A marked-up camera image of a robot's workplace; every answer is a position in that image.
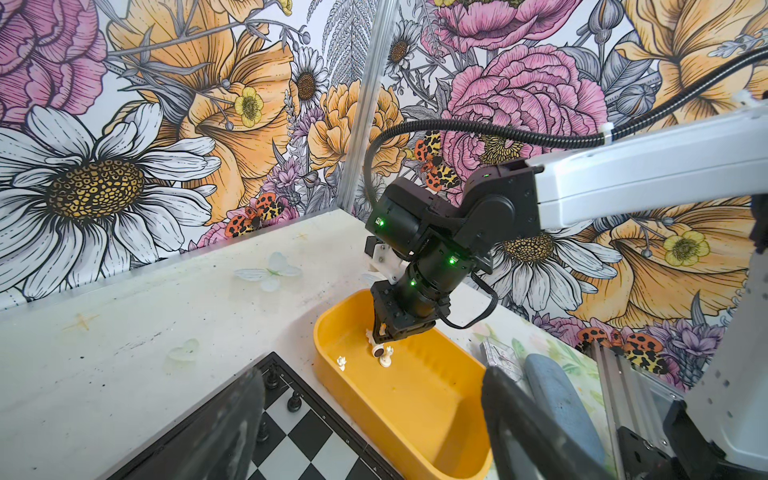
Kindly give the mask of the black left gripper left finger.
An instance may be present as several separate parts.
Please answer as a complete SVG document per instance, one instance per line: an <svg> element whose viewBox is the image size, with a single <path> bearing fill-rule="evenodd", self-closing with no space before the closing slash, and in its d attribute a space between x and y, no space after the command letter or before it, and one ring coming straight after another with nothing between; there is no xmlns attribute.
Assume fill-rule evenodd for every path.
<svg viewBox="0 0 768 480"><path fill-rule="evenodd" d="M119 470L121 479L245 479L264 413L254 367Z"/></svg>

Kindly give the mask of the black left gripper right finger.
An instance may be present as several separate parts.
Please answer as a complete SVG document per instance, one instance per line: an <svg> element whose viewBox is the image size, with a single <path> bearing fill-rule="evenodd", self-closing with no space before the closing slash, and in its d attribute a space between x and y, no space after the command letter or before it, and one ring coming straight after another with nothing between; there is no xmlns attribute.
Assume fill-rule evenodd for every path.
<svg viewBox="0 0 768 480"><path fill-rule="evenodd" d="M609 479L609 472L498 367L485 370L481 405L501 479Z"/></svg>

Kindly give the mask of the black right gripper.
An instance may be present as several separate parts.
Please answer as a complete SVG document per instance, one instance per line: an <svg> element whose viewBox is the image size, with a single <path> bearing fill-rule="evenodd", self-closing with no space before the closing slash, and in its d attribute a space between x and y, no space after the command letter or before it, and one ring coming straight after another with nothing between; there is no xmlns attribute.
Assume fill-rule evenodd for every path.
<svg viewBox="0 0 768 480"><path fill-rule="evenodd" d="M378 281L371 287L375 342L403 340L432 329L438 321L465 330L494 311L495 293L472 321L458 325L448 319L450 294L466 277L477 281L479 270L491 270L487 259L493 242L490 223L497 210L496 194L474 200L465 209L408 180L398 179L386 187L366 228L406 267L395 282Z"/></svg>

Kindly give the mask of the white pawn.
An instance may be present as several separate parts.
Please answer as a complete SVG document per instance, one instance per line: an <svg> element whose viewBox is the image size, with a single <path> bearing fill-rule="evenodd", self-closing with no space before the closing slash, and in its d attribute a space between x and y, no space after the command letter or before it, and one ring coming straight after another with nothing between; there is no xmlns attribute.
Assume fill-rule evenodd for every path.
<svg viewBox="0 0 768 480"><path fill-rule="evenodd" d="M373 332L371 330L366 331L366 337L371 346L371 354L376 358L379 364L383 368L389 368L392 364L392 355L394 354L394 348L391 346L385 346L375 341Z"/></svg>

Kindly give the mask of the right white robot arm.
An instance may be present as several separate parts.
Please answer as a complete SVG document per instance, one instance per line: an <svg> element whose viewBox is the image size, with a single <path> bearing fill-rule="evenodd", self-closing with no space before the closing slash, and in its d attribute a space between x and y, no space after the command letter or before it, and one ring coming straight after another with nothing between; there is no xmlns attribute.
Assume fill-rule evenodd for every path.
<svg viewBox="0 0 768 480"><path fill-rule="evenodd" d="M450 311L466 277L489 272L491 248L611 214L748 195L755 250L719 353L700 383L672 405L664 432L670 473L689 479L767 475L767 113L764 105L644 134L639 123L562 137L478 122L426 120L386 131L482 133L543 146L546 153L476 170L458 205L398 179L368 190L371 239L391 247L404 276L372 287L373 339L401 340Z"/></svg>

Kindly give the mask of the grey blue sponge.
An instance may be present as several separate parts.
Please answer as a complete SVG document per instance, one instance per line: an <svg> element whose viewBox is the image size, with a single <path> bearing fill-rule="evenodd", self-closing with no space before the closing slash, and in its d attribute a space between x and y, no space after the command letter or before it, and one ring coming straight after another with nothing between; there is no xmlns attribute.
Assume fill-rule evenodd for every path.
<svg viewBox="0 0 768 480"><path fill-rule="evenodd" d="M563 368L542 354L529 354L524 373L532 397L554 422L595 462L603 465L605 449L576 388Z"/></svg>

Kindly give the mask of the black and white chessboard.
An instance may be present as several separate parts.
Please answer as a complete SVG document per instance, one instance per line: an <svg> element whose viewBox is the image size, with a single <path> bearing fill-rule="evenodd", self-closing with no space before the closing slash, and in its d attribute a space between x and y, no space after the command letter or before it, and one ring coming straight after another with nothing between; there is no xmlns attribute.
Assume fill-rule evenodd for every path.
<svg viewBox="0 0 768 480"><path fill-rule="evenodd" d="M267 354L248 370L254 367L263 374L266 394L262 423L245 479L399 478L397 470L277 353ZM110 473L110 478L121 479L119 470L158 439Z"/></svg>

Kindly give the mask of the yellow plastic tray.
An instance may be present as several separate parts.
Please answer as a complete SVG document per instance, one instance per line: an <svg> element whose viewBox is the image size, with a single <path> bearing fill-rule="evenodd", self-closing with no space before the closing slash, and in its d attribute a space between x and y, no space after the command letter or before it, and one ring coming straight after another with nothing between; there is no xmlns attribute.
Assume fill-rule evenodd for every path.
<svg viewBox="0 0 768 480"><path fill-rule="evenodd" d="M492 453L481 406L484 366L437 329L373 355L373 299L361 290L317 319L319 382L405 479L483 479Z"/></svg>

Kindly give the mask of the aluminium front rail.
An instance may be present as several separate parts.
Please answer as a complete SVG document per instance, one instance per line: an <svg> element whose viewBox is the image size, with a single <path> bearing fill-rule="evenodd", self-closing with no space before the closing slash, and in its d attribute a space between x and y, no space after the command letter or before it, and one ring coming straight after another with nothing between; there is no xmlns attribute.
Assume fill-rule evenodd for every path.
<svg viewBox="0 0 768 480"><path fill-rule="evenodd" d="M617 476L647 479L674 456L663 421L683 395L596 341L587 352L598 367Z"/></svg>

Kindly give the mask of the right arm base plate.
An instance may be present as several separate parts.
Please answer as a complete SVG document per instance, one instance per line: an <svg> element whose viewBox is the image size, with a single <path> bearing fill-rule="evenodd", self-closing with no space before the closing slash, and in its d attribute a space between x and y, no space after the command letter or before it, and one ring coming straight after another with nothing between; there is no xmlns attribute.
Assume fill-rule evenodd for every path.
<svg viewBox="0 0 768 480"><path fill-rule="evenodd" d="M765 479L767 472L738 465L704 439L675 401L663 421L664 439L651 442L626 426L617 429L620 479Z"/></svg>

